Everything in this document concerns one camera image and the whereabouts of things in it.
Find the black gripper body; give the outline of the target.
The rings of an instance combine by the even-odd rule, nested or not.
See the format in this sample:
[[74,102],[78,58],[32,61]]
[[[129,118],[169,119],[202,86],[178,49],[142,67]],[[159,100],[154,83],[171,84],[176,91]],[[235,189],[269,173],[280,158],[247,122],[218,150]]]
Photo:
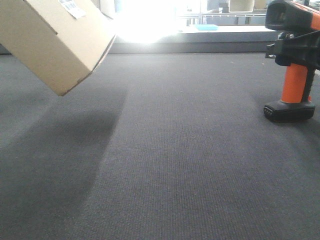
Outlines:
[[266,46],[265,58],[275,59],[280,66],[302,65],[320,68],[320,32],[318,30],[300,34],[284,31],[277,40]]

